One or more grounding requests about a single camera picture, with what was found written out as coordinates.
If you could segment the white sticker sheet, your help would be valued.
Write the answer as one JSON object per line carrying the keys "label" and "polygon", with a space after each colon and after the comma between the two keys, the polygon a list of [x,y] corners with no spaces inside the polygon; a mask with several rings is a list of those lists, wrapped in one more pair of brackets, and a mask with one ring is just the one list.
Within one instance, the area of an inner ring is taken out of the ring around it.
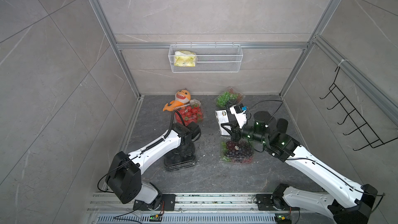
{"label": "white sticker sheet", "polygon": [[216,120],[218,122],[219,131],[222,136],[230,136],[230,133],[222,127],[221,125],[229,122],[228,111],[227,110],[218,110],[215,111]]}

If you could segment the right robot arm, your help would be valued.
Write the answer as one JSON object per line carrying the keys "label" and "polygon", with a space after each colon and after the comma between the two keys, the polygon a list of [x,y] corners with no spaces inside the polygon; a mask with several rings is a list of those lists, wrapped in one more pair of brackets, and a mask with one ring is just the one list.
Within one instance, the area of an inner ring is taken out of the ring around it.
{"label": "right robot arm", "polygon": [[285,211],[306,209],[324,215],[336,224],[366,224],[373,212],[377,189],[361,185],[338,173],[311,154],[299,141],[289,136],[288,121],[275,119],[266,111],[254,114],[253,124],[247,121],[245,111],[231,108],[235,120],[220,123],[232,139],[257,142],[272,157],[284,162],[309,177],[325,190],[324,193],[296,189],[280,184],[271,196],[273,208]]}

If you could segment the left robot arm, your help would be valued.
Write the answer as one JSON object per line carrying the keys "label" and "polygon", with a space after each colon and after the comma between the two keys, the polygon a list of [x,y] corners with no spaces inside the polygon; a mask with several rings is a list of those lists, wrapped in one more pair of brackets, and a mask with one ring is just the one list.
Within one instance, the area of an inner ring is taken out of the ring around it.
{"label": "left robot arm", "polygon": [[117,153],[105,175],[105,182],[121,203],[133,200],[158,207],[162,193],[152,183],[142,181],[142,175],[156,161],[163,158],[167,171],[176,171],[196,165],[194,142],[201,137],[198,124],[187,126],[173,123],[160,137],[128,154]]}

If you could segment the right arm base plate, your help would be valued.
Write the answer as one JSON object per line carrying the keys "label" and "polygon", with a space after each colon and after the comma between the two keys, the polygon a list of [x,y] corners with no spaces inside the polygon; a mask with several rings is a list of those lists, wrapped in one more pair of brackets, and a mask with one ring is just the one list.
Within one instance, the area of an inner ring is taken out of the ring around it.
{"label": "right arm base plate", "polygon": [[298,207],[289,206],[283,197],[272,194],[256,194],[254,203],[260,211],[299,211]]}

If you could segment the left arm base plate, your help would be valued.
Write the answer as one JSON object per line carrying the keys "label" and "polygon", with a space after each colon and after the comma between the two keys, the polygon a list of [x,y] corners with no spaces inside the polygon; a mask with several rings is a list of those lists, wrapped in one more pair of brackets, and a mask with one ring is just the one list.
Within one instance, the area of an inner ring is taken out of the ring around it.
{"label": "left arm base plate", "polygon": [[151,203],[135,200],[133,209],[141,211],[173,211],[175,203],[175,194],[164,194],[157,196]]}

